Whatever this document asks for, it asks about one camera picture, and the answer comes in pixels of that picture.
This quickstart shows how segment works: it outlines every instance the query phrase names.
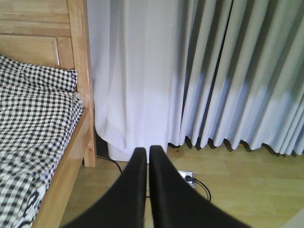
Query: pillow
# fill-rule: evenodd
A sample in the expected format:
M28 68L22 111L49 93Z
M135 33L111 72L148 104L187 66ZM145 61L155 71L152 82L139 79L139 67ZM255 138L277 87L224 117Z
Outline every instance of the pillow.
M24 84L42 90L74 91L76 70L63 70L48 66L20 63L0 54L0 82Z

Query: bed post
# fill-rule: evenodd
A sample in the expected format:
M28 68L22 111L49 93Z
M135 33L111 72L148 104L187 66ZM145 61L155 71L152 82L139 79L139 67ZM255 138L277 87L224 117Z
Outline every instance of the bed post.
M67 5L70 18L74 64L79 74L77 91L84 98L84 106L89 109L89 115L91 117L90 140L84 157L85 166L95 167L94 101L86 0L67 0Z

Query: gingham bedding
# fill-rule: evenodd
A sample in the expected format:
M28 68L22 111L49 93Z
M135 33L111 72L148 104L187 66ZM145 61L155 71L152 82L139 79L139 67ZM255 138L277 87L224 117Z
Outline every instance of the gingham bedding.
M0 54L0 227L31 227L83 112L77 72Z

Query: wooden floor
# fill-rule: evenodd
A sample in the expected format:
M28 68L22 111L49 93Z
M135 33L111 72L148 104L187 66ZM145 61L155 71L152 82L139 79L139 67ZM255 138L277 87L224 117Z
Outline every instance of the wooden floor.
M178 170L190 170L205 183L213 203L256 228L278 228L304 208L304 156L282 156L265 147L231 151L224 144L199 151L183 145L169 148ZM125 162L119 163L122 168ZM96 168L81 167L61 225L76 218L98 200L120 175L116 165L98 159ZM197 186L204 195L204 190ZM145 227L152 228L150 201Z

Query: headboard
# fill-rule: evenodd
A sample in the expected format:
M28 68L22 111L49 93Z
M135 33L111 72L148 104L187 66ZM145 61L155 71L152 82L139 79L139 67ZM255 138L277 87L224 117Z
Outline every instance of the headboard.
M85 166L95 166L94 105L85 0L0 0L0 53L31 64L78 70L90 114Z

